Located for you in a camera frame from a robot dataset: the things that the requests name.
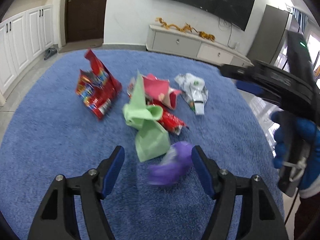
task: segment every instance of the doormat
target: doormat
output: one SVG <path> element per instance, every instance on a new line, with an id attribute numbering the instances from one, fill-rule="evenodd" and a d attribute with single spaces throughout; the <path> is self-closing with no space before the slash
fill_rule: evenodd
<path id="1" fill-rule="evenodd" d="M 67 43 L 65 46 L 63 46 L 59 50 L 59 53 L 73 51 L 73 50 L 97 48 L 102 46 L 102 44 L 103 44 L 103 39 L 70 42 L 70 43 Z"/>

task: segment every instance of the brown door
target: brown door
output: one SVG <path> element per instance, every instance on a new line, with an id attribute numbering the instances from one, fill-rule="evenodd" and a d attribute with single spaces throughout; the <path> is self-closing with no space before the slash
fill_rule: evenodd
<path id="1" fill-rule="evenodd" d="M 66 41 L 103 38 L 107 0 L 66 0 Z"/>

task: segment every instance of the purple object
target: purple object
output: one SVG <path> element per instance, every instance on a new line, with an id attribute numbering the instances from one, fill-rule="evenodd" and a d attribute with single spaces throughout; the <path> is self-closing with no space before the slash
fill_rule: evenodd
<path id="1" fill-rule="evenodd" d="M 149 166 L 149 184 L 170 186 L 177 183 L 192 166 L 192 144 L 182 141 L 173 144 L 159 165 Z"/>

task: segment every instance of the white plastic wrapper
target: white plastic wrapper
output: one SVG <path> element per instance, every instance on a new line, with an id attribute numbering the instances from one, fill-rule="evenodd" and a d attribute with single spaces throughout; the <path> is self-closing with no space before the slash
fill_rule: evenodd
<path id="1" fill-rule="evenodd" d="M 190 73 L 179 74 L 174 78 L 182 91 L 183 99 L 196 115 L 204 115 L 204 105 L 208 100 L 208 90 L 202 78 Z"/>

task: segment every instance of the blue glove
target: blue glove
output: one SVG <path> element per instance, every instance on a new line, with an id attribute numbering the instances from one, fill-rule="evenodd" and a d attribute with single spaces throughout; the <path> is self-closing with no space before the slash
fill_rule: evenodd
<path id="1" fill-rule="evenodd" d="M 279 112 L 271 114 L 271 120 L 279 123 Z M 316 128 L 315 124 L 310 120 L 300 117 L 296 118 L 296 132 L 308 142 L 311 146 L 314 142 L 314 150 L 310 153 L 304 175 L 300 182 L 299 194 L 301 198 L 309 198 L 320 192 L 320 131 Z M 281 168 L 283 165 L 283 158 L 287 152 L 284 145 L 284 136 L 281 126 L 274 134 L 276 143 L 275 151 L 276 157 L 273 160 L 276 169 Z"/>

